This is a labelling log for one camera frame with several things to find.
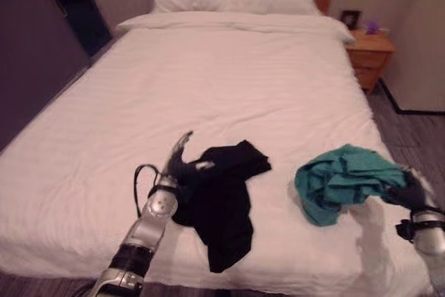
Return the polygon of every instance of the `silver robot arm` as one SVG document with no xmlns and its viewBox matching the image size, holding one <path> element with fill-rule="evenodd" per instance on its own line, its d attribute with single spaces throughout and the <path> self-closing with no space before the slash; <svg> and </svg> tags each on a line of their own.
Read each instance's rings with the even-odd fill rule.
<svg viewBox="0 0 445 297">
<path fill-rule="evenodd" d="M 414 199 L 410 219 L 397 225 L 398 235 L 414 244 L 414 248 L 425 262 L 435 295 L 445 297 L 445 211 L 431 190 L 428 181 L 415 169 L 408 169 L 408 186 L 421 189 L 422 195 L 411 195 Z"/>
<path fill-rule="evenodd" d="M 173 147 L 155 192 L 149 196 L 139 219 L 131 226 L 108 268 L 102 272 L 89 297 L 139 297 L 150 262 L 165 226 L 177 210 L 178 182 L 172 170 L 182 168 L 181 155 L 192 132 Z"/>
</svg>

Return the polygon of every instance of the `wooden nightstand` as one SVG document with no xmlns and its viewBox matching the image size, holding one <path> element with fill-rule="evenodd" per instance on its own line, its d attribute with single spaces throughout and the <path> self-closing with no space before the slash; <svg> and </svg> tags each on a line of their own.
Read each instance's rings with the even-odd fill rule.
<svg viewBox="0 0 445 297">
<path fill-rule="evenodd" d="M 367 35 L 366 31 L 351 31 L 354 45 L 346 45 L 350 62 L 360 86 L 371 94 L 385 66 L 394 53 L 394 45 L 384 33 Z"/>
</svg>

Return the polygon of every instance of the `teal clothing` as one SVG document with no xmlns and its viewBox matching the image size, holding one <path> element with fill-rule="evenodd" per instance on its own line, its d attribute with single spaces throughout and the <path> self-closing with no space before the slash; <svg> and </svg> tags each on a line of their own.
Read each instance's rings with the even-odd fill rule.
<svg viewBox="0 0 445 297">
<path fill-rule="evenodd" d="M 295 186 L 307 219 L 328 226 L 337 223 L 342 206 L 361 204 L 370 195 L 385 199 L 388 188 L 405 186 L 405 177 L 399 165 L 347 144 L 299 168 Z"/>
</svg>

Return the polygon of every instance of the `white bed sheet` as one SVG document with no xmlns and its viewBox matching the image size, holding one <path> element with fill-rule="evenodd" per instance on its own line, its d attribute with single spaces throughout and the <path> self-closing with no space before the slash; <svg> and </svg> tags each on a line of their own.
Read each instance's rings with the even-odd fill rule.
<svg viewBox="0 0 445 297">
<path fill-rule="evenodd" d="M 416 296 L 428 286 L 396 236 L 406 210 L 370 199 L 331 227 L 308 223 L 292 187 L 299 166 L 345 143 L 389 158 L 327 17 L 164 13 L 130 30 L 0 156 L 0 268 L 92 277 L 136 219 L 134 168 L 248 139 L 273 170 L 248 181 L 252 250 L 208 270 L 195 231 L 170 223 L 147 280 L 310 296 Z M 148 181 L 151 175 L 143 176 Z"/>
</svg>

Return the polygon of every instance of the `dark door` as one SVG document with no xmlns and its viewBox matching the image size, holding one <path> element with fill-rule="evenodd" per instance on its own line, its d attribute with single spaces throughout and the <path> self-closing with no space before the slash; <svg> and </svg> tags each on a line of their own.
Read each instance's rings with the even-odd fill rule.
<svg viewBox="0 0 445 297">
<path fill-rule="evenodd" d="M 88 55 L 94 55 L 111 40 L 111 34 L 93 0 L 54 1 Z"/>
</svg>

